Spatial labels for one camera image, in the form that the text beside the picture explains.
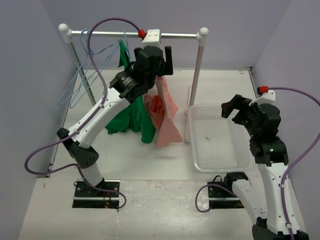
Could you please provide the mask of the pink t shirt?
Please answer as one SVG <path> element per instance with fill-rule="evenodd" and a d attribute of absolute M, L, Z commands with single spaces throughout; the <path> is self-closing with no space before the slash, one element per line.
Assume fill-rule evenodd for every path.
<path fill-rule="evenodd" d="M 147 93 L 143 101 L 146 112 L 158 131 L 156 147 L 162 148 L 170 143 L 181 143 L 182 136 L 173 121 L 179 108 L 169 92 L 166 78 L 158 77 L 155 86 L 157 94 L 152 96 Z"/>

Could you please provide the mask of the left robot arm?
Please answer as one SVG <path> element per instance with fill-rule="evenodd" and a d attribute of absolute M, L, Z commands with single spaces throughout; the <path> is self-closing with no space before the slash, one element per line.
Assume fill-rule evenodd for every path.
<path fill-rule="evenodd" d="M 146 94 L 155 85 L 157 77 L 173 74 L 171 46 L 164 49 L 151 45 L 138 47 L 134 55 L 135 61 L 115 75 L 105 86 L 107 92 L 101 100 L 81 120 L 68 129 L 62 127 L 57 131 L 57 136 L 87 181 L 87 192 L 94 197 L 104 190 L 104 178 L 97 165 L 99 154 L 92 147 L 94 140 L 117 114 Z"/>

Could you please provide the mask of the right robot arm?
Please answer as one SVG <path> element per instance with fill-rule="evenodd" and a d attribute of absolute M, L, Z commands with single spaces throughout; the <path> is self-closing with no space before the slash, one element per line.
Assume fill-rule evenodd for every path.
<path fill-rule="evenodd" d="M 252 221 L 255 240 L 307 240 L 292 207 L 289 180 L 285 175 L 289 157 L 285 143 L 278 137 L 280 110 L 265 98 L 251 100 L 236 94 L 222 103 L 221 116 L 228 118 L 233 110 L 235 124 L 247 130 L 249 147 L 262 177 L 266 206 L 251 189 L 249 179 L 242 172 L 228 173 L 223 191 L 237 196 Z"/>

